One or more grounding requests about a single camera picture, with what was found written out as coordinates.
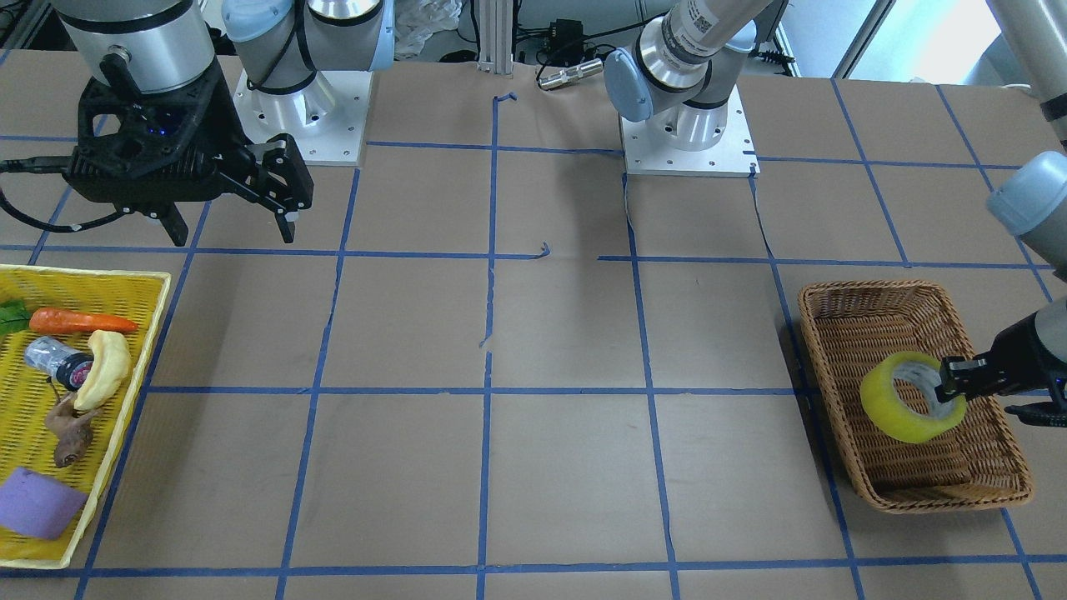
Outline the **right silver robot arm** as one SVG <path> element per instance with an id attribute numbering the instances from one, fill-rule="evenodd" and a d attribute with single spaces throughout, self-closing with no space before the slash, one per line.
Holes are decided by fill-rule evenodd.
<path id="1" fill-rule="evenodd" d="M 245 80 L 230 92 L 195 1 L 55 1 L 91 79 L 61 168 L 115 217 L 156 220 L 171 242 L 178 204 L 237 195 L 267 209 L 284 243 L 313 204 L 308 161 L 354 161 L 357 96 L 331 73 L 388 68 L 392 1 L 224 1 L 225 37 Z"/>

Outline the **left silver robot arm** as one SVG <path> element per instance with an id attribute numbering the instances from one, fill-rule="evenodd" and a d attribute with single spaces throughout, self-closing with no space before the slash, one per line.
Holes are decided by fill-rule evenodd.
<path id="1" fill-rule="evenodd" d="M 716 110 L 739 76 L 729 51 L 746 53 L 746 29 L 763 1 L 679 1 L 644 23 L 639 37 L 614 50 L 605 63 L 609 98 L 621 119 L 641 123 L 666 113 Z M 1063 1 L 991 1 L 989 7 L 1036 92 L 1045 121 L 1064 136 Z M 997 187 L 986 206 L 1014 237 L 1064 278 L 1064 151 L 1048 151 Z M 1064 299 L 1003 330 L 991 349 L 975 357 L 949 356 L 922 363 L 883 361 L 862 386 L 864 410 L 878 428 L 903 436 L 907 412 L 875 396 L 876 379 L 891 383 L 915 375 L 929 400 L 929 416 L 946 419 L 964 400 L 1045 390 L 1048 400 L 1010 406 L 1030 426 L 1064 426 Z"/>

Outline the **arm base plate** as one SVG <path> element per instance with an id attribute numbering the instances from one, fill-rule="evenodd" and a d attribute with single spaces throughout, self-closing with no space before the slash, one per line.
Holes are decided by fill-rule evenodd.
<path id="1" fill-rule="evenodd" d="M 289 133 L 308 165 L 362 162 L 372 72 L 318 72 L 308 86 L 287 95 L 248 90 L 246 80 L 241 72 L 233 102 L 253 142 Z"/>
<path id="2" fill-rule="evenodd" d="M 681 105 L 642 122 L 619 117 L 630 175 L 754 178 L 761 167 L 742 94 L 713 109 Z"/>

